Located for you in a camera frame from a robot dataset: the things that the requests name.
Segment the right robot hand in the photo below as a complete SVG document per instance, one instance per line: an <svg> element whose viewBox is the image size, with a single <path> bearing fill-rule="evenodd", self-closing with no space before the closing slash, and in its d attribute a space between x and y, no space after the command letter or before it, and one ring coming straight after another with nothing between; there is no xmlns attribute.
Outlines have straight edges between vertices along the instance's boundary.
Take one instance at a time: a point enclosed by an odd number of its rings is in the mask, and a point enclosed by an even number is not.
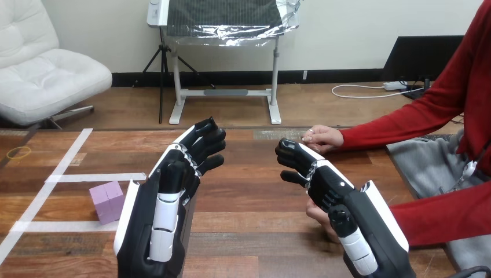
<svg viewBox="0 0 491 278"><path fill-rule="evenodd" d="M415 277L409 244L373 181L357 189L329 160L307 146L282 138L275 148L284 181L305 188L328 214L353 277Z"/></svg>

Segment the person's hand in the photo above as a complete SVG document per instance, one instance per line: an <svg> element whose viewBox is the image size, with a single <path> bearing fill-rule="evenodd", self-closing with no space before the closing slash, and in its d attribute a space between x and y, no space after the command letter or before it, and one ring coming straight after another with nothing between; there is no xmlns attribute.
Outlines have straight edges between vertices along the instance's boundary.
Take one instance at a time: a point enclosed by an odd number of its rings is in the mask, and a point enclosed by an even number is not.
<svg viewBox="0 0 491 278"><path fill-rule="evenodd" d="M334 149L340 148L344 139L341 132L337 129L314 125L302 136L302 142L319 154L325 154Z"/></svg>
<svg viewBox="0 0 491 278"><path fill-rule="evenodd" d="M324 228L327 237L331 242L340 243L337 234L332 229L328 214L320 209L311 199L309 199L306 204L306 215L316 220Z"/></svg>

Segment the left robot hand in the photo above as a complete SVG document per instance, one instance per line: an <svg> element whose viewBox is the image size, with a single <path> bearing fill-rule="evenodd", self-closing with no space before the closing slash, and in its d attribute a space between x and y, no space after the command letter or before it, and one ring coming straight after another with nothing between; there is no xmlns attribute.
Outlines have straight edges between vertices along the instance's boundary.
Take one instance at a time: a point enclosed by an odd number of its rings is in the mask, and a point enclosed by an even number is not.
<svg viewBox="0 0 491 278"><path fill-rule="evenodd" d="M223 165L225 138L213 118L197 122L165 149L143 184L130 181L113 242L118 277L181 274L186 205L202 176Z"/></svg>

